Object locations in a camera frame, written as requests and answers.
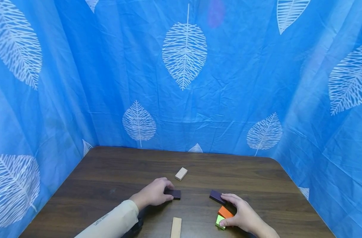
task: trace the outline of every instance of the wooden block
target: wooden block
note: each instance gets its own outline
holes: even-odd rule
[[[172,195],[174,200],[181,200],[181,190],[166,189],[164,194]]]
[[[226,204],[226,201],[221,199],[221,193],[220,192],[217,192],[217,191],[214,191],[214,190],[211,190],[210,192],[210,198],[217,201],[218,203],[222,204],[222,205],[225,205]]]
[[[216,225],[217,227],[221,228],[222,230],[226,229],[226,227],[225,227],[225,226],[220,226],[220,225],[219,225],[219,222],[220,222],[221,220],[223,220],[223,219],[224,219],[224,217],[223,217],[223,216],[218,215],[218,217],[217,217],[217,221],[215,222],[215,225]]]
[[[180,238],[181,236],[181,218],[173,218],[172,232],[170,238]]]
[[[222,206],[219,211],[218,214],[223,216],[224,218],[232,218],[234,215],[229,212],[229,210],[227,210],[224,206]]]
[[[176,179],[181,181],[185,177],[186,173],[187,169],[182,167],[180,171],[178,171],[178,173],[176,174]]]

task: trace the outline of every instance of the beige sleeve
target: beige sleeve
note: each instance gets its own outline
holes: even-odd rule
[[[75,238],[120,238],[138,222],[138,214],[136,204],[125,200]]]

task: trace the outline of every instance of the blue fabric backdrop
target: blue fabric backdrop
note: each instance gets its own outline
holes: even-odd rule
[[[0,0],[0,237],[96,145],[274,158],[362,237],[362,0]]]

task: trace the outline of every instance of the light wooden block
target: light wooden block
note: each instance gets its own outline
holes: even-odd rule
[[[170,238],[180,238],[181,236],[181,218],[173,218],[172,231]]]
[[[187,169],[182,167],[180,171],[178,171],[178,173],[176,174],[176,179],[181,181],[185,177],[186,173]]]

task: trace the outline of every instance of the wooden table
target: wooden table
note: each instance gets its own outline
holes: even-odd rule
[[[180,182],[174,175],[188,169]],[[169,238],[173,217],[181,237],[249,237],[238,228],[215,226],[220,204],[211,189],[236,193],[282,238],[334,237],[291,181],[270,158],[93,148],[28,226],[21,238],[73,238],[157,177],[169,178],[181,200],[148,209],[138,237]]]

